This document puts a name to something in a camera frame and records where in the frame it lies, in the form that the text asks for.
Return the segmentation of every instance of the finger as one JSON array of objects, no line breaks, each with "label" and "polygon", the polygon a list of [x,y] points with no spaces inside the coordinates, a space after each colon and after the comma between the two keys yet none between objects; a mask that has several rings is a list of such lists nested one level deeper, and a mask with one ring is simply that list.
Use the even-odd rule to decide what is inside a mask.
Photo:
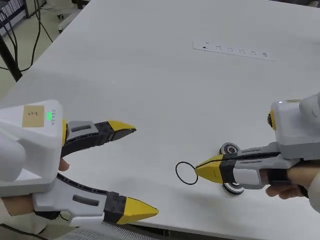
[{"label": "finger", "polygon": [[296,197],[302,197],[301,192],[296,189],[296,188],[291,188],[289,190],[283,191],[281,193],[279,193],[279,197],[281,199],[291,199],[291,198],[296,198]]},{"label": "finger", "polygon": [[269,186],[265,192],[269,197],[275,197],[279,195],[279,193],[289,190],[292,188],[292,185],[283,185],[283,186]]},{"label": "finger", "polygon": [[69,164],[63,159],[60,159],[59,171],[67,171],[69,169]]}]

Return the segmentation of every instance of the white sleeve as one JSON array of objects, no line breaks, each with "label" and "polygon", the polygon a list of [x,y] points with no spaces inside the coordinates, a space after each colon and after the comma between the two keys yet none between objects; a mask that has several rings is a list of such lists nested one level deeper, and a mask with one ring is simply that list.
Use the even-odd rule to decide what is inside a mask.
[{"label": "white sleeve", "polygon": [[0,223],[5,222],[6,219],[10,218],[11,216],[9,215],[4,202],[0,198]]},{"label": "white sleeve", "polygon": [[314,177],[308,189],[308,195],[311,206],[320,213],[320,172]]}]

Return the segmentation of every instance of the floor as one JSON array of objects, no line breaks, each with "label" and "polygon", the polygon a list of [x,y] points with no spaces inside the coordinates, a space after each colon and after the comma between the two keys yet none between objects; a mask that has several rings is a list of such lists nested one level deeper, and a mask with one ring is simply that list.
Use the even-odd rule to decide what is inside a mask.
[{"label": "floor", "polygon": [[[41,21],[47,29],[49,35],[54,40],[59,36],[58,25],[61,22],[55,12],[42,10]],[[30,19],[22,20],[14,30],[18,40],[18,62],[19,68],[25,69],[29,67],[31,62],[32,50],[38,34],[38,20],[34,16]],[[9,38],[5,38],[6,44],[13,53],[13,47]],[[40,38],[35,51],[35,59],[37,59],[51,44],[45,31],[41,29]],[[6,67],[2,58],[0,58],[0,67]],[[6,95],[8,90],[15,84],[15,80],[7,70],[0,69],[0,100]]]}]

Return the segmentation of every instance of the black rubber ring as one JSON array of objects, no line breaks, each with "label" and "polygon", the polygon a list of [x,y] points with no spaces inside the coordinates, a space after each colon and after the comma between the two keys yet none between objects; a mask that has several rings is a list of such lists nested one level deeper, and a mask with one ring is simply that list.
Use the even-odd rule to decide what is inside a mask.
[{"label": "black rubber ring", "polygon": [[194,185],[194,184],[196,184],[196,183],[198,182],[198,178],[199,178],[198,175],[196,176],[196,179],[195,179],[194,182],[186,182],[186,181],[184,181],[184,180],[179,176],[179,174],[178,174],[178,166],[179,166],[180,164],[187,164],[187,165],[189,165],[190,167],[192,167],[193,170],[196,170],[196,168],[195,168],[191,163],[189,163],[189,162],[187,162],[187,161],[180,161],[180,162],[178,162],[178,163],[175,165],[175,174],[176,174],[176,176],[177,176],[177,177],[180,179],[180,181],[183,182],[184,184],[187,184],[187,185]]}]

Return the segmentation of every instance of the white plastic housing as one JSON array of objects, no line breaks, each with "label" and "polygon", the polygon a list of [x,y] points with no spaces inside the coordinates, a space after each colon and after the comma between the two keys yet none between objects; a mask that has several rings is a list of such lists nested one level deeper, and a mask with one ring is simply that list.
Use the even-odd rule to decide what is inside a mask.
[{"label": "white plastic housing", "polygon": [[314,109],[313,104],[314,101],[310,98],[301,102],[280,101],[272,104],[276,126],[275,138],[280,145],[301,145],[320,141],[320,124],[315,124],[316,118],[310,114]]},{"label": "white plastic housing", "polygon": [[12,182],[20,175],[26,161],[24,147],[0,132],[0,181]]},{"label": "white plastic housing", "polygon": [[301,100],[299,109],[303,117],[314,124],[320,125],[320,93]]},{"label": "white plastic housing", "polygon": [[[43,117],[41,126],[24,125],[23,127],[24,111],[28,110],[28,106],[44,106],[44,112],[36,112]],[[32,115],[35,114],[35,111],[27,113]],[[62,120],[62,106],[56,100],[0,109],[1,132],[16,138],[15,141],[8,138],[3,140],[6,141],[6,145],[12,146],[7,151],[3,151],[0,147],[0,159],[3,158],[6,162],[11,159],[12,176],[5,175],[5,178],[15,179],[5,182],[4,177],[1,177],[3,180],[0,181],[0,197],[43,192],[50,187],[57,176],[60,162]]]}]

